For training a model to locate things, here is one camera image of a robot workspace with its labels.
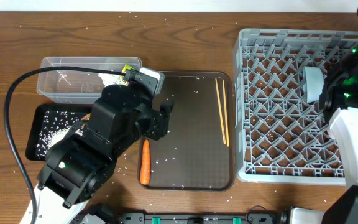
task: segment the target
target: black tray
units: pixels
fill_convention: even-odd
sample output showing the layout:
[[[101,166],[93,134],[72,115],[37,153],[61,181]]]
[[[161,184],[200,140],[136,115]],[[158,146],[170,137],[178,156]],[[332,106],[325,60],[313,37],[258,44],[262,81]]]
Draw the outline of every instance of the black tray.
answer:
[[[47,142],[41,139],[47,135],[47,131],[67,128],[91,110],[90,105],[43,104],[38,106],[27,141],[26,158],[32,161],[45,161],[45,153],[49,148],[46,146]]]
[[[221,72],[163,73],[165,81],[161,93],[153,100],[153,107],[159,110],[164,101],[174,101],[170,132],[159,141],[149,140],[153,172],[149,185],[144,187],[159,190],[228,189],[234,181],[234,121],[230,78]],[[225,83],[230,147],[223,144],[215,78],[218,79],[223,120],[222,79]],[[142,143],[138,179],[141,161]]]

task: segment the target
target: green clip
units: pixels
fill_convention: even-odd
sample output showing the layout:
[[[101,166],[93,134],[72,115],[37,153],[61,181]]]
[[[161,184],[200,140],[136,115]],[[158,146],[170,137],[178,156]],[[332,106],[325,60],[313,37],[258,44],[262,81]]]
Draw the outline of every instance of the green clip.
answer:
[[[153,217],[153,224],[160,224],[161,223],[161,218],[160,217]]]
[[[241,224],[241,218],[233,218],[233,224]]]

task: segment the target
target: green light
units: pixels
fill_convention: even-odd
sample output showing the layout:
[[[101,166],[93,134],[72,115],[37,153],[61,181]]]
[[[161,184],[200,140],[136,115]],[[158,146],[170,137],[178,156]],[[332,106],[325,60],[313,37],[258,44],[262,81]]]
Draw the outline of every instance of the green light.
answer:
[[[152,224],[160,224],[160,223],[161,223],[161,218],[160,217],[153,217]]]
[[[66,164],[64,162],[59,163],[59,168],[64,169],[66,168]]]

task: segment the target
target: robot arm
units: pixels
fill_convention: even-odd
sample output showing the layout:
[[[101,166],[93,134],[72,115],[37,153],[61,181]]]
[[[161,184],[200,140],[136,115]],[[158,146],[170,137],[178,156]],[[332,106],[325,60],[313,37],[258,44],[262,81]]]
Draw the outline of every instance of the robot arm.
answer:
[[[87,123],[78,121],[53,145],[21,223],[70,223],[113,175],[117,158],[141,136],[159,140],[168,131],[173,105],[152,109],[164,75],[148,68],[127,70],[128,86],[111,85],[95,101]],[[83,134],[75,134],[82,128]]]
[[[325,213],[292,209],[289,223],[358,223],[358,46],[329,71],[319,107],[338,143],[347,191]]]

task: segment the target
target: carrot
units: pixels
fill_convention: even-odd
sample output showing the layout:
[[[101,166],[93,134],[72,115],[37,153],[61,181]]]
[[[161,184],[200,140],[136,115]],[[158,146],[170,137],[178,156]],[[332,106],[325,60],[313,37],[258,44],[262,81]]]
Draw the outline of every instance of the carrot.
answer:
[[[150,143],[149,140],[143,142],[142,151],[142,167],[140,168],[140,183],[147,185],[150,182],[151,175],[151,161],[150,161]]]

